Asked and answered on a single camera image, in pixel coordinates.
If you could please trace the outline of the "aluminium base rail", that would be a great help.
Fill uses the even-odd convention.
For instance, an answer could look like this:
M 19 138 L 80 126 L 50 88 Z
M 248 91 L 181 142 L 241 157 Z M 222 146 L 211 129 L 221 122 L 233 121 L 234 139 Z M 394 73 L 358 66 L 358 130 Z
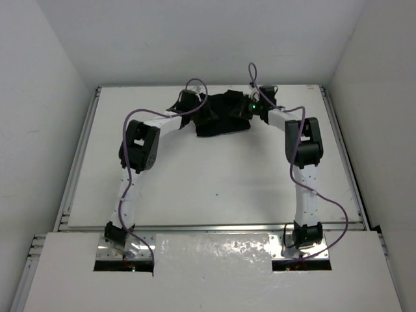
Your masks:
M 241 256 L 249 263 L 266 261 L 274 272 L 331 270 L 326 240 L 297 248 L 289 226 L 267 232 L 178 231 L 168 238 L 164 233 L 125 232 L 107 226 L 98 240 L 94 271 L 153 272 L 158 255 L 178 252 L 184 262 L 209 252 L 226 259 Z

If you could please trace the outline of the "left aluminium frame rail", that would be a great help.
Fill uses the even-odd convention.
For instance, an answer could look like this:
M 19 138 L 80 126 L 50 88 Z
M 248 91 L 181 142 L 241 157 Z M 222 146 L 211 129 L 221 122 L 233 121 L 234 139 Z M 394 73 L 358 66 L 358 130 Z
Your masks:
M 67 217 L 70 214 L 71 205 L 73 202 L 73 196 L 75 194 L 75 189 L 77 186 L 79 173 L 82 167 L 82 160 L 85 156 L 86 145 L 88 142 L 88 137 L 91 132 L 92 123 L 96 113 L 99 97 L 101 93 L 101 87 L 97 87 L 94 90 L 92 99 L 88 105 L 88 110 L 86 113 L 86 118 L 83 123 L 83 128 L 77 143 L 77 148 L 75 150 L 75 155 L 71 164 L 69 176 L 66 181 L 65 189 L 58 207 L 58 211 L 55 214 L 55 221 L 53 224 L 53 232 L 59 231 L 60 228 L 64 230 L 68 229 Z M 16 289 L 16 292 L 13 297 L 13 301 L 10 307 L 11 311 L 23 311 L 29 291 L 33 282 L 34 275 L 40 260 L 42 253 L 42 248 L 46 240 L 47 233 L 35 233 L 32 236 L 31 243 L 29 245 L 29 251 L 27 252 L 25 259 L 25 266 L 21 273 L 19 283 Z

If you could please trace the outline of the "right aluminium frame rail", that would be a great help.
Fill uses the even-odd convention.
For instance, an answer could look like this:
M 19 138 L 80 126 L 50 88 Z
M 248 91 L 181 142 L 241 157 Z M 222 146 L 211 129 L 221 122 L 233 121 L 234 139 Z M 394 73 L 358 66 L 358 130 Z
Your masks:
M 332 99 L 329 95 L 329 92 L 323 87 L 319 86 L 322 99 L 324 101 L 327 115 L 329 121 L 331 123 L 331 128 L 335 137 L 335 141 L 337 143 L 337 147 L 341 156 L 341 160 L 343 162 L 344 170 L 346 172 L 347 180 L 350 185 L 350 189 L 352 191 L 352 197 L 354 199 L 355 205 L 357 207 L 357 213 L 360 217 L 360 222 L 363 225 L 363 229 L 365 231 L 375 231 L 378 234 L 378 238 L 384 253 L 385 260 L 389 259 L 389 254 L 387 250 L 387 246 L 385 245 L 384 236 L 382 234 L 381 229 L 376 226 L 371 226 L 371 221 L 369 220 L 369 216 L 367 214 L 367 210 L 365 207 L 365 203 L 363 201 L 363 197 L 361 195 L 361 191 L 356 179 L 356 175 L 348 154 L 348 150 L 345 145 L 345 140 L 343 138 L 343 134 L 341 128 L 339 126 L 339 122 L 335 113 L 335 109 L 333 107 Z

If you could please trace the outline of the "white front cover panel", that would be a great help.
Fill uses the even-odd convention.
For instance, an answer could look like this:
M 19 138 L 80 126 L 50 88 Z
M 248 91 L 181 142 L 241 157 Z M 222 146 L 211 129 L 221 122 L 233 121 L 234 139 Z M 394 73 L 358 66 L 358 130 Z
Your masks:
M 274 272 L 209 252 L 158 255 L 155 272 L 96 272 L 96 233 L 46 237 L 26 311 L 400 311 L 378 235 L 352 231 L 331 270 Z

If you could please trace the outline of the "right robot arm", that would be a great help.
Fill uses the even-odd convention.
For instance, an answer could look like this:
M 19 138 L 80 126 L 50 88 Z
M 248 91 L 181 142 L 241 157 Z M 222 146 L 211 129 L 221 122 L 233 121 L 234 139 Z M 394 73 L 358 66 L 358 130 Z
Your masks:
M 239 116 L 251 119 L 257 115 L 267 125 L 284 132 L 285 156 L 296 193 L 291 247 L 312 247 L 323 239 L 317 194 L 318 165 L 323 157 L 319 122 L 315 117 L 308 118 L 303 106 L 294 109 L 278 106 L 276 86 L 258 87 L 252 83 L 250 89 L 250 94 L 242 96 Z

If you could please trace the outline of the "aluminium frame rail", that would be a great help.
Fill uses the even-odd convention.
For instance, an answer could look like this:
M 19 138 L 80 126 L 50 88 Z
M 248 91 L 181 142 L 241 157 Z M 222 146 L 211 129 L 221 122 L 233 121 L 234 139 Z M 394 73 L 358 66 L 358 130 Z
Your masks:
M 350 189 L 352 191 L 352 197 L 354 199 L 355 205 L 357 207 L 357 213 L 360 217 L 360 222 L 363 225 L 363 229 L 365 231 L 375 231 L 378 234 L 378 238 L 384 253 L 385 260 L 389 259 L 389 254 L 387 250 L 387 246 L 385 245 L 384 236 L 382 234 L 381 229 L 376 226 L 371 226 L 371 221 L 369 220 L 369 216 L 367 214 L 367 210 L 365 207 L 365 203 L 363 201 L 363 197 L 361 195 L 361 191 L 356 179 L 356 175 L 348 154 L 348 150 L 345 145 L 345 140 L 343 138 L 343 134 L 341 128 L 339 126 L 339 122 L 335 113 L 335 109 L 333 107 L 332 99 L 329 95 L 329 92 L 323 87 L 319 86 L 322 99 L 324 101 L 327 115 L 329 121 L 331 123 L 331 128 L 335 137 L 335 141 L 337 143 L 337 147 L 341 156 L 341 160 L 343 162 L 344 170 L 346 172 L 347 180 L 350 185 Z
M 91 132 L 92 123 L 96 113 L 99 97 L 101 93 L 101 87 L 97 87 L 94 90 L 92 99 L 88 105 L 88 110 L 86 113 L 86 118 L 83 123 L 83 128 L 77 143 L 77 148 L 75 150 L 75 155 L 71 164 L 69 176 L 66 181 L 65 189 L 58 207 L 58 211 L 55 214 L 55 221 L 53 224 L 53 232 L 59 231 L 60 228 L 64 230 L 68 229 L 67 217 L 70 214 L 71 205 L 73 202 L 73 196 L 75 194 L 75 189 L 77 186 L 79 173 L 82 167 L 82 160 L 85 156 L 86 145 L 88 142 L 88 137 Z M 29 291 L 33 282 L 34 275 L 40 260 L 42 253 L 42 248 L 46 240 L 47 233 L 35 233 L 32 236 L 31 243 L 29 245 L 29 251 L 27 252 L 25 259 L 25 266 L 21 273 L 19 283 L 16 289 L 16 292 L 13 297 L 13 301 L 10 307 L 11 311 L 23 311 Z

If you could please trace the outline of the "black t-shirt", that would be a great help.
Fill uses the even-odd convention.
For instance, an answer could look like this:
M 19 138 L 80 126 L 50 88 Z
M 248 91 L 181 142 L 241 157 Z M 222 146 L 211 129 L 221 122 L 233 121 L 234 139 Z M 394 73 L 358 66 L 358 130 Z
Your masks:
M 197 137 L 208 138 L 249 130 L 249 102 L 247 95 L 235 90 L 207 96 L 204 106 L 191 117 Z

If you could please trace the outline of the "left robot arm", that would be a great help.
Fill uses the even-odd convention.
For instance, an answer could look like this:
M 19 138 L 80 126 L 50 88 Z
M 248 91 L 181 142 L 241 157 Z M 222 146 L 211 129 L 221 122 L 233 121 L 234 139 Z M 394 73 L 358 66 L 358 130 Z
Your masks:
M 116 247 L 126 247 L 129 236 L 145 246 L 149 245 L 134 233 L 135 200 L 140 183 L 144 174 L 155 164 L 160 139 L 189 124 L 192 117 L 207 106 L 207 100 L 207 94 L 184 89 L 180 91 L 175 104 L 163 113 L 135 109 L 125 117 L 118 152 L 122 167 L 118 203 L 105 226 L 104 234 L 104 238 Z

